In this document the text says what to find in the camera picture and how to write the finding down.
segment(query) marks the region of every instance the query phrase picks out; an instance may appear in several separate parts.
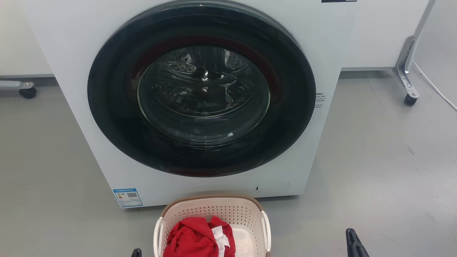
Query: washing machine door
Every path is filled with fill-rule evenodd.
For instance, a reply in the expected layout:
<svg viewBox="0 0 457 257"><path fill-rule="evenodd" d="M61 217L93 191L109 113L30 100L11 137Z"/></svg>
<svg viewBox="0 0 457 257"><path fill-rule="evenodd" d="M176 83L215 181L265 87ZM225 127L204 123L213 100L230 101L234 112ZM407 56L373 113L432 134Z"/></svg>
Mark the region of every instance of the washing machine door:
<svg viewBox="0 0 457 257"><path fill-rule="evenodd" d="M88 100L105 136L154 169L226 176L261 166L305 130L313 72L271 18L231 2L173 2L97 54Z"/></svg>

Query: red clothing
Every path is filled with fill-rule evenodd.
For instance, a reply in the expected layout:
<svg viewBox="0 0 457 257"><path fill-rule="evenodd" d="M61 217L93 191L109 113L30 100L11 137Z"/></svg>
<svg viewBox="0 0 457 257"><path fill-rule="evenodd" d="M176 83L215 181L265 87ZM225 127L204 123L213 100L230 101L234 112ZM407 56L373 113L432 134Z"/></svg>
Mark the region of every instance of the red clothing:
<svg viewBox="0 0 457 257"><path fill-rule="evenodd" d="M178 222L168 235L163 257L218 257L219 248L211 229L219 226L222 226L230 243L230 248L225 247L224 257L234 257L232 227L216 216L209 223L201 217L185 218Z"/></svg>

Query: basket rim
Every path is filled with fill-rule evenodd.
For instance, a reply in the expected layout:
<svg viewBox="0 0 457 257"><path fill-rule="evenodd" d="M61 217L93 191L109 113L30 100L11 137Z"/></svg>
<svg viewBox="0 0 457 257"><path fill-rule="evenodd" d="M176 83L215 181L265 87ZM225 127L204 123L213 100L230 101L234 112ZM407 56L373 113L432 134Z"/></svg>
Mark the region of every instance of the basket rim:
<svg viewBox="0 0 457 257"><path fill-rule="evenodd" d="M244 195L244 194L210 194L210 195L196 195L196 196L191 196L191 197L184 197L177 199L170 204L168 204L165 209L162 211L162 214L160 215L162 218L165 217L165 214L170 210L171 207L177 205L178 203L182 202L187 202L187 201L193 201L193 200L202 200L202 199L214 199L214 198L240 198L240 199L245 199L253 202L259 210L262 212L264 211L262 208L262 205L255 200L253 197Z"/></svg>

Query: metal stand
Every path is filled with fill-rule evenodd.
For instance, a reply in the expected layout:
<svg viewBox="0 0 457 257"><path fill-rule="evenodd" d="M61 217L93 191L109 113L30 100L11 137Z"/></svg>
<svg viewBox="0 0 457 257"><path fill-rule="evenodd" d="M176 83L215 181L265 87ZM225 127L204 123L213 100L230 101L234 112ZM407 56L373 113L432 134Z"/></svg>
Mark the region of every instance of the metal stand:
<svg viewBox="0 0 457 257"><path fill-rule="evenodd" d="M420 33L424 28L425 22L427 21L435 2L436 0L429 0L424 14L422 14L419 24L417 25L414 35L406 39L397 64L393 69L393 73L402 83L406 93L408 93L404 99L404 103L409 106L413 106L419 98L419 93L416 91L416 89L411 84L411 81L408 79L409 69L411 67L411 63L413 62L414 51L416 49Z"/></svg>
<svg viewBox="0 0 457 257"><path fill-rule="evenodd" d="M393 69L393 73L395 74L397 79L402 83L402 86L406 90L406 93L408 93L404 99L404 103L409 106L413 106L420 96L414 88L414 86L411 84L411 81L409 81L408 79L409 71L406 71L407 60L411 54L415 41L415 36L411 36L406 39L406 42L403 45L403 49L401 50L397 64Z"/></svg>
<svg viewBox="0 0 457 257"><path fill-rule="evenodd" d="M33 82L0 80L0 90L11 89L19 89L19 94L27 99L32 99L37 94L36 88L33 87Z"/></svg>

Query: plastic basket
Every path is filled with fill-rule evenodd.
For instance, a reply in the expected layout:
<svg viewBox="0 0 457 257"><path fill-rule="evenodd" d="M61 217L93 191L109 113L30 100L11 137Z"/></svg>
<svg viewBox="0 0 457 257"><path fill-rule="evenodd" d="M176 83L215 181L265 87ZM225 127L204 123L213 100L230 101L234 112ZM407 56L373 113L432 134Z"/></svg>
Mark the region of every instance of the plastic basket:
<svg viewBox="0 0 457 257"><path fill-rule="evenodd" d="M259 202L245 195L205 195L176 200L164 209L154 229L155 257L162 257L176 223L187 217L209 221L213 216L232 227L236 257L270 256L270 223Z"/></svg>

